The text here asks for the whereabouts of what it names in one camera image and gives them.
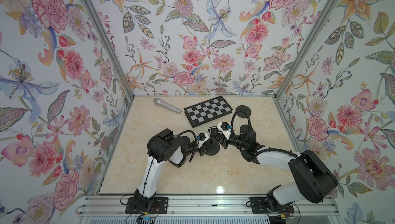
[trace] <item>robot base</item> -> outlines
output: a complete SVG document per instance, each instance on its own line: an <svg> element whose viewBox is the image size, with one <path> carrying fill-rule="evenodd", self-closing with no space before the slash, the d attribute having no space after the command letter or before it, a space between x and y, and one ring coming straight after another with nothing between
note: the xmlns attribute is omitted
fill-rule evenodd
<svg viewBox="0 0 395 224"><path fill-rule="evenodd" d="M294 213L294 207L292 205L280 206L276 211L269 211L266 207L266 197L250 197L251 209L253 214L289 214L289 212Z"/></svg>
<svg viewBox="0 0 395 224"><path fill-rule="evenodd" d="M155 197L153 206L158 206L155 210L151 211L151 214L167 214L167 206L169 205L168 197ZM125 214L139 214L145 212L136 202L134 197L128 199L128 203L125 209Z"/></svg>

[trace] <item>microphone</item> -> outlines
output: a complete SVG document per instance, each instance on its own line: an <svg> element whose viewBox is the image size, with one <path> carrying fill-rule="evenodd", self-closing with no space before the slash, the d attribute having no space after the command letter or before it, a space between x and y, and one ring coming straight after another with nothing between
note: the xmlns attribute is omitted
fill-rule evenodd
<svg viewBox="0 0 395 224"><path fill-rule="evenodd" d="M165 108L168 108L168 109L170 109L170 110L173 111L173 112L181 113L181 110L180 110L180 109L178 109L178 108L176 108L176 107L173 107L172 105L170 105L170 104L168 104L168 103L165 103L164 101L162 101L162 100L159 99L159 98L155 98L155 99L154 99L154 103L156 103L156 104L158 104L158 105L161 105L161 106L163 106L163 107L165 107Z"/></svg>

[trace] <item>floral wallpaper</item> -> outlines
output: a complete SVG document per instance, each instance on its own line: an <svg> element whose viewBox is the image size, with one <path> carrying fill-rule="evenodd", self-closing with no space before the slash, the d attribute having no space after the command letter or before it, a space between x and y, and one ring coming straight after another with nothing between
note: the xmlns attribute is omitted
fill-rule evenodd
<svg viewBox="0 0 395 224"><path fill-rule="evenodd" d="M136 95L272 95L326 0L93 0Z"/></svg>
<svg viewBox="0 0 395 224"><path fill-rule="evenodd" d="M280 99L299 145L339 185L345 223L395 222L393 0L340 0Z"/></svg>
<svg viewBox="0 0 395 224"><path fill-rule="evenodd" d="M73 223L130 102L80 0L0 0L0 223Z"/></svg>

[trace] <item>beige marble surface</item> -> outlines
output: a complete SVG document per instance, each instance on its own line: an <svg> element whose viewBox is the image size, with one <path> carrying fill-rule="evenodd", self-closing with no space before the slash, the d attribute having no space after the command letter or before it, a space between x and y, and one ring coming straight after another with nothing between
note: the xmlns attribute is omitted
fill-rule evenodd
<svg viewBox="0 0 395 224"><path fill-rule="evenodd" d="M285 128L269 97L225 97L233 108L232 114L192 128L184 108L211 99L211 97L161 97L165 102L182 110L181 114L156 105L154 97L136 97L127 118L121 138L110 162L109 170L100 189L101 194L134 192L144 177L148 155L146 144L155 134L169 128L175 134L192 129L196 134L208 133L218 122L230 123L239 105L248 106L251 124L257 141L267 147L293 149ZM235 118L235 132L247 119ZM282 169L246 162L233 146L222 147L215 156L195 154L191 163L181 168L166 163L160 175L157 192L160 194L263 194L279 184L292 182L292 174Z"/></svg>

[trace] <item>black and white checkerboard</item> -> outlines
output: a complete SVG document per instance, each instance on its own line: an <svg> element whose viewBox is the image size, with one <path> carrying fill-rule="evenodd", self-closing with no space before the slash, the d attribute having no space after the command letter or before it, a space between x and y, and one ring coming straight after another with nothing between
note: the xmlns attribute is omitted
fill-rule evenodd
<svg viewBox="0 0 395 224"><path fill-rule="evenodd" d="M232 113L232 108L222 96L184 108L184 110L192 127L197 127L201 124Z"/></svg>

